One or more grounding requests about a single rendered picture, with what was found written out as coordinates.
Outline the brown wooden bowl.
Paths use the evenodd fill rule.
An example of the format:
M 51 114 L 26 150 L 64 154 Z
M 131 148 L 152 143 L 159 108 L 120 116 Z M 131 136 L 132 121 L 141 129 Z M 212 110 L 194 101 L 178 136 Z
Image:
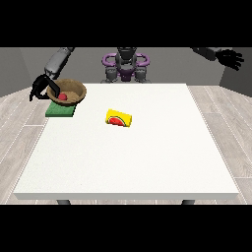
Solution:
M 63 106 L 72 106 L 80 103 L 87 94 L 87 88 L 79 81 L 73 79 L 61 79 L 55 81 L 60 88 L 60 92 L 65 94 L 67 99 L 61 100 L 55 97 L 55 91 L 51 87 L 47 87 L 47 95 L 55 103 Z

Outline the green square pad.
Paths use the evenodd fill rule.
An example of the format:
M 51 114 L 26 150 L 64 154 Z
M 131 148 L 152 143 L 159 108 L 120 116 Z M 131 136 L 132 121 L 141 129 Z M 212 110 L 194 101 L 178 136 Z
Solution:
M 62 106 L 51 102 L 48 106 L 45 116 L 46 117 L 72 117 L 74 115 L 76 106 Z

